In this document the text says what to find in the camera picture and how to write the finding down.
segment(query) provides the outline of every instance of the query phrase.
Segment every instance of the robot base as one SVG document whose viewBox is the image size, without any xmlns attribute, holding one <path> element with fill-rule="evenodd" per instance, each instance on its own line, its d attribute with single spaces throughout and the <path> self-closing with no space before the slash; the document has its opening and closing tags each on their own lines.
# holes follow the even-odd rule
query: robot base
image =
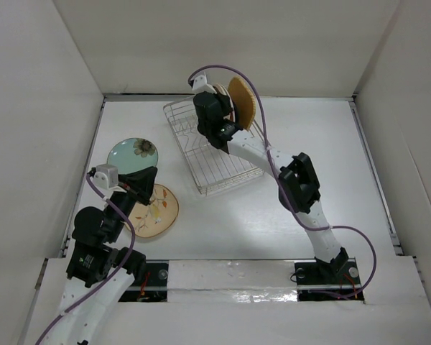
<svg viewBox="0 0 431 345">
<path fill-rule="evenodd" d="M 355 259 L 348 259 L 342 268 L 334 275 L 323 272 L 322 264 L 315 259 L 296 260 L 295 273 L 299 301 L 338 300 L 316 290 L 347 295 L 361 287 L 359 272 Z M 364 301 L 363 293 L 349 297 L 349 300 Z"/>
</svg>

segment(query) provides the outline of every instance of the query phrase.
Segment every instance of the ceramic plate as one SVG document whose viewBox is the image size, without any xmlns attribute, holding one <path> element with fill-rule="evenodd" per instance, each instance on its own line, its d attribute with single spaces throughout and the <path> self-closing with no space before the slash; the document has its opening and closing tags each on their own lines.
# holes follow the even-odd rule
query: ceramic plate
<svg viewBox="0 0 431 345">
<path fill-rule="evenodd" d="M 179 203 L 172 192 L 163 185 L 155 185 L 150 205 L 136 203 L 129 220 L 136 236 L 149 238 L 161 234 L 173 225 L 179 213 Z"/>
<path fill-rule="evenodd" d="M 115 165 L 119 174 L 130 174 L 156 167 L 158 151 L 149 140 L 130 138 L 116 144 L 107 157 L 107 164 Z"/>
</svg>

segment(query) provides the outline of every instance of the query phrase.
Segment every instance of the white backdrop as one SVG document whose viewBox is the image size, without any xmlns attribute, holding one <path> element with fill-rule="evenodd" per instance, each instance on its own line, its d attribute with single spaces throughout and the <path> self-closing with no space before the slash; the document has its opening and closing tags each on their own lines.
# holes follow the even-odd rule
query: white backdrop
<svg viewBox="0 0 431 345">
<path fill-rule="evenodd" d="M 403 1 L 356 99 L 394 225 L 431 302 L 431 0 Z"/>
<path fill-rule="evenodd" d="M 224 63 L 264 96 L 351 96 L 399 0 L 55 0 L 103 92 L 188 93 Z"/>
<path fill-rule="evenodd" d="M 60 248 L 101 104 L 54 4 L 0 0 L 0 345 Z"/>
</svg>

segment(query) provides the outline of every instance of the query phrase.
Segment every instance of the dish rack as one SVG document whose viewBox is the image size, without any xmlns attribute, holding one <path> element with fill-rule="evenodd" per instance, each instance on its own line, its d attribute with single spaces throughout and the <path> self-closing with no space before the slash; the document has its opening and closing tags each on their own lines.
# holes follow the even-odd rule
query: dish rack
<svg viewBox="0 0 431 345">
<path fill-rule="evenodd" d="M 250 162 L 212 147 L 198 132 L 193 97 L 169 103 L 163 110 L 201 194 L 207 195 L 263 175 L 264 171 Z M 263 139 L 255 121 L 250 132 Z"/>
</svg>

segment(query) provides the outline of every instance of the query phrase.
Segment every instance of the teal plate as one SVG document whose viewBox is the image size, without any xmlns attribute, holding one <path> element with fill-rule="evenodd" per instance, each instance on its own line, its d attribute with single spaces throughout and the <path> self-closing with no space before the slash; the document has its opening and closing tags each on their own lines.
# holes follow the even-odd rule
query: teal plate
<svg viewBox="0 0 431 345">
<path fill-rule="evenodd" d="M 158 150 L 149 140 L 129 138 L 116 144 L 107 157 L 107 164 L 115 165 L 119 174 L 130 174 L 156 167 Z"/>
</svg>

